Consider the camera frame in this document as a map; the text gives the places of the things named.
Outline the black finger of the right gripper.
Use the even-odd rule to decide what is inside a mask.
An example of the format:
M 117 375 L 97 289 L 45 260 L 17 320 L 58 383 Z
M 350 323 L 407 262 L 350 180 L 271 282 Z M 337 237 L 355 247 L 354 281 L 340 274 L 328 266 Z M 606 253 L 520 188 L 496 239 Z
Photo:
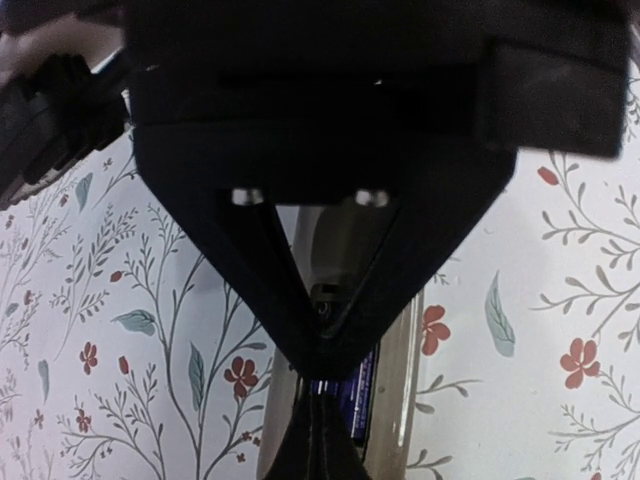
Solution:
M 139 124 L 139 175 L 293 368 L 341 380 L 511 180 L 516 153 L 290 121 Z

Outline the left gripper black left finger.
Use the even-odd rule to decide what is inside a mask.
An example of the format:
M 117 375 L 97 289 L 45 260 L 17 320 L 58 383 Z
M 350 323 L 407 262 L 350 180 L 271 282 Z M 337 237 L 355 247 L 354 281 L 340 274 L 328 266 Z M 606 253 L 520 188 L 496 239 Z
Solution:
M 312 480 L 317 477 L 317 397 L 305 393 L 296 403 L 267 480 Z

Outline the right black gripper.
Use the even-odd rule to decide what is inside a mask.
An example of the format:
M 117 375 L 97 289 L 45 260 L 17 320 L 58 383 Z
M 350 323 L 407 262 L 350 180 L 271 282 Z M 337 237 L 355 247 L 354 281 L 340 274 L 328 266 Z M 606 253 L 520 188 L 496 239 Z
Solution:
M 128 1 L 143 67 L 266 80 L 449 81 L 475 134 L 613 156 L 630 53 L 626 1 Z

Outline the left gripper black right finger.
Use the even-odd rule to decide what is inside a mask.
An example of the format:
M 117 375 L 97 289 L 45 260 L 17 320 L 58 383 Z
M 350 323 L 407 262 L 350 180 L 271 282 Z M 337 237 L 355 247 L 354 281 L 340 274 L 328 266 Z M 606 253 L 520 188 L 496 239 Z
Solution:
M 317 478 L 369 480 L 337 401 L 319 395 L 317 416 Z

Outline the white remote control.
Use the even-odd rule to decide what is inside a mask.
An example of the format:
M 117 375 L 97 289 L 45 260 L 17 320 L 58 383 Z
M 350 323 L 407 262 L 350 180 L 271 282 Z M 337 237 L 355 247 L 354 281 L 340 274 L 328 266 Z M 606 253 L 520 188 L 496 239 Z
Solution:
M 347 289 L 363 272 L 386 220 L 352 202 L 303 207 L 292 237 L 292 254 L 308 293 L 316 283 Z M 369 435 L 356 451 L 370 479 L 402 479 L 408 459 L 420 361 L 424 295 L 418 293 L 373 348 L 377 367 Z M 281 352 L 273 359 L 256 476 L 265 479 L 298 400 L 309 390 Z

